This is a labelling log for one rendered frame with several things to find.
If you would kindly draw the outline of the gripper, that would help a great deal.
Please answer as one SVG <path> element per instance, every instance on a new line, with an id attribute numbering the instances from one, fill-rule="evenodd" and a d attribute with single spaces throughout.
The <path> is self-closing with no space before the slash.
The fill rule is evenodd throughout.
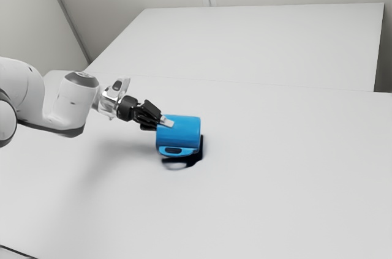
<path id="1" fill-rule="evenodd" d="M 132 96 L 124 96 L 118 104 L 118 118 L 139 123 L 141 130 L 156 131 L 158 125 L 172 128 L 174 121 L 164 116 L 149 100 L 140 103 Z"/>

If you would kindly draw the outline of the blue mug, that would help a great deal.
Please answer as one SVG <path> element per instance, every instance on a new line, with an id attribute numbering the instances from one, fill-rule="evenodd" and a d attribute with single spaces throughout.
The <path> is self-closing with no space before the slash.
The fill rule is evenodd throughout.
<path id="1" fill-rule="evenodd" d="M 201 119 L 196 116 L 165 114 L 165 124 L 156 129 L 156 149 L 165 157 L 185 157 L 196 154 L 200 149 Z"/>

